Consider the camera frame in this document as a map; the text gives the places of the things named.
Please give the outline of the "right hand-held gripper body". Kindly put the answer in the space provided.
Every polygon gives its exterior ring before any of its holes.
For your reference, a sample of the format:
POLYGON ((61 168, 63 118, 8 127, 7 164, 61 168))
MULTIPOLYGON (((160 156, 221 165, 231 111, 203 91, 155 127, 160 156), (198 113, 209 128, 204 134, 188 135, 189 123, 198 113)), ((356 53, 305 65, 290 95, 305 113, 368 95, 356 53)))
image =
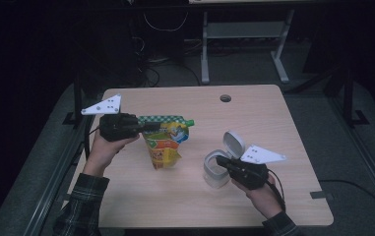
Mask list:
POLYGON ((285 161, 286 156, 251 145, 238 159, 230 159, 226 169, 232 179, 249 190, 263 187, 268 181, 268 163, 285 161))

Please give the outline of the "white metal desk frame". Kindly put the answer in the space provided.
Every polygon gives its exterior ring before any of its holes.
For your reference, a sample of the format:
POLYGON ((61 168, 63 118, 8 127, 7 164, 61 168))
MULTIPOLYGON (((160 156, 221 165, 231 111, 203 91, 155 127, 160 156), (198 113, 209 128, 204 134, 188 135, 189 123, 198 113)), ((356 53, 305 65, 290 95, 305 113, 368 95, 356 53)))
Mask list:
POLYGON ((271 57, 282 83, 289 82, 288 75, 281 61, 281 54, 291 27, 295 11, 287 11, 283 21, 276 22, 245 22, 245 23, 212 23, 208 13, 203 15, 202 53, 201 53, 201 82, 210 83, 208 40, 231 38, 274 38, 279 41, 277 49, 271 52, 271 57))

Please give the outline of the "aluminium rail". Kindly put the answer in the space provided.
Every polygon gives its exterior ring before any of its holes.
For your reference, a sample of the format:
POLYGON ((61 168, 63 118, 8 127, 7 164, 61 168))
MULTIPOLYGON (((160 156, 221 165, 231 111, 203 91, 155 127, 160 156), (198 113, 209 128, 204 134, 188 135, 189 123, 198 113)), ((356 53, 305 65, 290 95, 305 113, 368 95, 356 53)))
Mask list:
POLYGON ((355 148, 357 149, 360 158, 365 165, 366 171, 375 187, 375 161, 373 159, 373 155, 355 131, 356 121, 348 122, 344 119, 344 108, 340 105, 336 98, 329 98, 328 102, 331 105, 332 110, 334 111, 338 120, 340 121, 340 124, 343 127, 344 131, 349 136, 355 148))
POLYGON ((72 130, 66 146, 59 155, 53 172, 48 179, 45 189, 36 204, 24 236, 39 236, 46 218, 55 202, 57 193, 67 175, 69 168, 79 157, 85 146, 87 128, 92 124, 92 118, 83 118, 81 123, 72 130))

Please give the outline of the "clear container with white lid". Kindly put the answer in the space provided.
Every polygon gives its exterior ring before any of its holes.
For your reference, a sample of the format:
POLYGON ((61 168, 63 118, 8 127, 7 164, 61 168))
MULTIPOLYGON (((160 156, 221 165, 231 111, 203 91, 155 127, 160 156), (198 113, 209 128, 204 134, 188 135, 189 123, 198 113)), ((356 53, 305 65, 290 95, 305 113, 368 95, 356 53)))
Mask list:
POLYGON ((233 131, 227 131, 223 135, 224 150, 216 149, 210 152, 204 159, 203 178, 206 183, 215 189, 225 185, 229 180, 228 171, 217 164, 217 157, 239 159, 245 151, 245 143, 233 131))

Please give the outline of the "grey tape strip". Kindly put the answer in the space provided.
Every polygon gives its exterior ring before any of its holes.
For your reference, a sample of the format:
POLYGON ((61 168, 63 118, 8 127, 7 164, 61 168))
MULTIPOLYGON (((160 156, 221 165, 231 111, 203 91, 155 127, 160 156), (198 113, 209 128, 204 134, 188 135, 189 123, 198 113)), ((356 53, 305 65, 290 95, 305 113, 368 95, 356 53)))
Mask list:
POLYGON ((327 193, 325 191, 315 191, 315 192, 311 192, 310 193, 310 196, 313 200, 316 200, 316 199, 326 199, 326 200, 332 200, 334 197, 332 194, 330 193, 327 193))

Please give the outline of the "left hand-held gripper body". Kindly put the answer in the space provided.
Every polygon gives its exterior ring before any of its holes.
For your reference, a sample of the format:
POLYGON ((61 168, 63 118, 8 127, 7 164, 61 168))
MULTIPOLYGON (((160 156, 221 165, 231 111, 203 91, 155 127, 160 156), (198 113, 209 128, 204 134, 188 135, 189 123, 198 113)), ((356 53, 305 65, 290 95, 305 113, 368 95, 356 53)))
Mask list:
POLYGON ((121 112, 121 94, 117 93, 81 110, 82 115, 100 115, 100 135, 109 142, 131 139, 140 133, 135 115, 121 112))

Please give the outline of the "person's right hand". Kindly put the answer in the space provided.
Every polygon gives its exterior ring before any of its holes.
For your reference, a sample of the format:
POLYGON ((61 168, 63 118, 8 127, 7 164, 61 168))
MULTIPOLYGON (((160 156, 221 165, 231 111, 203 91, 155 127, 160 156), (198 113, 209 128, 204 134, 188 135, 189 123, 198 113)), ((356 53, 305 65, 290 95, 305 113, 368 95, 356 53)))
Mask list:
POLYGON ((267 219, 282 212, 281 204, 278 202, 277 195, 268 184, 265 184, 263 187, 256 190, 249 190, 234 179, 232 179, 231 182, 245 193, 254 208, 267 219))

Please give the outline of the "black metal stand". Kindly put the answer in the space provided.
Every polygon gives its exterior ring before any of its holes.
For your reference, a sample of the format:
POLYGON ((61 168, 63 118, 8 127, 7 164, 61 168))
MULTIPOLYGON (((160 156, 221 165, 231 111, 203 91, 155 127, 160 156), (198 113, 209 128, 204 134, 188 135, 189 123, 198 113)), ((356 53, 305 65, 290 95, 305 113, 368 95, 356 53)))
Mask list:
POLYGON ((74 129, 77 129, 80 126, 83 119, 83 115, 81 114, 83 107, 82 94, 80 75, 77 74, 73 82, 74 111, 66 114, 63 120, 63 125, 71 125, 74 129))
POLYGON ((350 128, 354 128, 357 125, 369 124, 369 121, 361 110, 353 109, 353 85, 353 72, 351 69, 347 69, 344 80, 343 117, 350 128))

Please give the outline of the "person's left hand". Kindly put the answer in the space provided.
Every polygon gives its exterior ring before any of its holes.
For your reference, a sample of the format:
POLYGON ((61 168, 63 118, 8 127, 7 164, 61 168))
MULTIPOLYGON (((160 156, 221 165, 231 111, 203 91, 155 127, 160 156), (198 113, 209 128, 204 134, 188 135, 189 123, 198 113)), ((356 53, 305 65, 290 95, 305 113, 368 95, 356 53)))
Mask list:
POLYGON ((100 135, 99 131, 96 131, 92 150, 83 168, 83 173, 101 178, 114 156, 126 145, 137 141, 139 138, 140 136, 137 135, 134 138, 109 142, 100 135))

